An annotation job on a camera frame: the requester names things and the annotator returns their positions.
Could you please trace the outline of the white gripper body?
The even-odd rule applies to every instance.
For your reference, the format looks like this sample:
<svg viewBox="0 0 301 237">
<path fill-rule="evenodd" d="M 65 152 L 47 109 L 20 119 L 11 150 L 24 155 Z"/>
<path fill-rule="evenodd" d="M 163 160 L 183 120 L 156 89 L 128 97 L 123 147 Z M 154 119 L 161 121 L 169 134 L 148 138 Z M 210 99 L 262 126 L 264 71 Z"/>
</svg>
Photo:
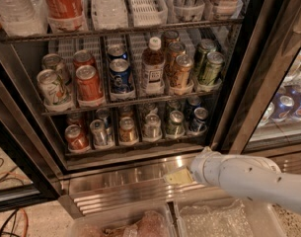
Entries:
<svg viewBox="0 0 301 237">
<path fill-rule="evenodd" d="M 191 175 L 198 183 L 205 186 L 219 186 L 220 166 L 227 159 L 227 155 L 204 147 L 190 164 Z"/>
</svg>

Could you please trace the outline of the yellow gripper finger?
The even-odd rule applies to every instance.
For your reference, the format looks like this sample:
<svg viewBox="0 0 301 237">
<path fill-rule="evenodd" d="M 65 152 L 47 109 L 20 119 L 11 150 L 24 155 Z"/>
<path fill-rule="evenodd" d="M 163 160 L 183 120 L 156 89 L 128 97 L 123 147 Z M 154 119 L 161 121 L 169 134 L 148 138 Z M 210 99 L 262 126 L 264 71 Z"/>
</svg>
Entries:
<svg viewBox="0 0 301 237">
<path fill-rule="evenodd" d="M 186 166 L 177 168 L 172 172 L 167 173 L 164 176 L 164 180 L 170 185 L 186 185 L 193 182 L 190 170 Z"/>
</svg>

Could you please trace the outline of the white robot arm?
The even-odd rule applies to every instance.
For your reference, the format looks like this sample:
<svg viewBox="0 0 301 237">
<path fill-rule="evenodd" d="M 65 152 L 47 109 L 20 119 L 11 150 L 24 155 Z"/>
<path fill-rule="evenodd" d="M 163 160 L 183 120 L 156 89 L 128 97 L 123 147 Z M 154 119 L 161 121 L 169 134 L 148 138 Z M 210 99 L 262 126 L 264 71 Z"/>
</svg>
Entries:
<svg viewBox="0 0 301 237">
<path fill-rule="evenodd" d="M 282 173 L 268 158 L 225 155 L 204 147 L 189 166 L 174 168 L 164 180 L 218 187 L 231 197 L 269 202 L 301 215 L 301 175 Z"/>
</svg>

